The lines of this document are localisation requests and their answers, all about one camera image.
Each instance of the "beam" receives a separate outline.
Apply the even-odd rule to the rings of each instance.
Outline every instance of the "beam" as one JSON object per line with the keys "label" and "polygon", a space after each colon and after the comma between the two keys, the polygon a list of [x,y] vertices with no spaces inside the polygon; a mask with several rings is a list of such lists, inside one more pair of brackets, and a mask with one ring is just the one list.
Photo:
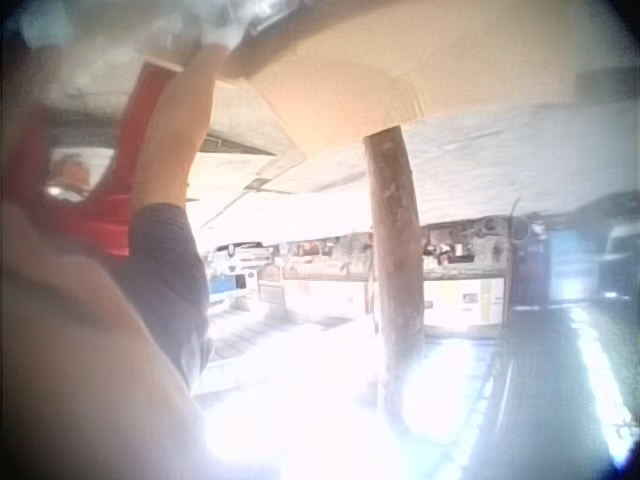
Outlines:
{"label": "beam", "polygon": [[378,408],[402,426],[402,394],[422,348],[422,239],[407,149],[400,127],[364,139],[380,285],[384,357]]}

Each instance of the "cardboard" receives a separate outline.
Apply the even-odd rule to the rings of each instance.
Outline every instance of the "cardboard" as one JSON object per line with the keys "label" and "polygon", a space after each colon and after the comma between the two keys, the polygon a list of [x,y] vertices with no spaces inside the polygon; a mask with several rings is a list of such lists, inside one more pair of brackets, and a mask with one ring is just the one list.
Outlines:
{"label": "cardboard", "polygon": [[309,154],[426,115],[567,101],[567,4],[377,4],[296,40],[247,80]]}

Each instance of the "floor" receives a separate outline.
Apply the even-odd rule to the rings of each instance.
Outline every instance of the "floor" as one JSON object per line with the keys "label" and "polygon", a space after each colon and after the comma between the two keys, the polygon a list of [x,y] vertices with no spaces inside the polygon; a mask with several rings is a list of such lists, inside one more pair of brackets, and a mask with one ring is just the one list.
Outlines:
{"label": "floor", "polygon": [[630,320],[619,309],[597,306],[515,314],[507,330],[504,410],[465,478],[612,475],[640,433],[628,410],[637,408],[637,397],[620,393],[632,392],[629,370],[637,372],[638,346],[635,361],[614,362],[620,350],[633,350],[634,337],[618,336],[615,347],[607,332],[628,330]]}
{"label": "floor", "polygon": [[[236,365],[235,385],[245,387],[209,396],[213,443],[235,464],[287,458],[277,467],[286,475],[271,469],[270,478],[608,477],[640,436],[631,420],[637,318],[628,308],[574,306],[514,312],[497,341],[427,339],[406,391],[411,431],[399,435],[370,408],[343,402],[354,393],[344,387],[366,371],[353,365],[375,354],[357,342],[355,322],[300,335],[308,324],[229,312],[215,324],[225,342],[220,358],[232,356],[212,365],[258,360]],[[274,350],[255,357],[260,348],[248,345],[276,333],[297,346],[277,343],[277,361]],[[321,339],[330,341],[319,349]],[[265,364],[279,373],[268,381],[248,373]]]}

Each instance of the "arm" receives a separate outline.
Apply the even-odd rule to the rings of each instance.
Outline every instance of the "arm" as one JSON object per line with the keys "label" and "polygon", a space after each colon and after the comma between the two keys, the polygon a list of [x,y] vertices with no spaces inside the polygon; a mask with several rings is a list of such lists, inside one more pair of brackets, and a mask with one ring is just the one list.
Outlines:
{"label": "arm", "polygon": [[130,256],[114,272],[191,387],[212,345],[207,279],[184,208],[189,170],[209,129],[215,72],[225,56],[221,47],[203,49],[163,92],[136,166]]}
{"label": "arm", "polygon": [[162,94],[138,160],[134,213],[154,203],[185,208],[189,170],[211,121],[215,74],[227,53],[205,47]]}

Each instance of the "red object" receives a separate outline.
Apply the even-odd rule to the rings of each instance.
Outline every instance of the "red object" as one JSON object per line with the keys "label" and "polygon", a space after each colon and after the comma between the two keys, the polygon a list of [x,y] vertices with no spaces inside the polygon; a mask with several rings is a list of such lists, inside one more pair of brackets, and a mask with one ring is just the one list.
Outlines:
{"label": "red object", "polygon": [[29,212],[47,233],[77,239],[117,256],[129,253],[131,190],[138,156],[151,115],[176,73],[146,63],[120,121],[118,148],[111,170],[79,203],[45,194],[49,172],[46,110],[38,107],[10,157],[3,196]]}

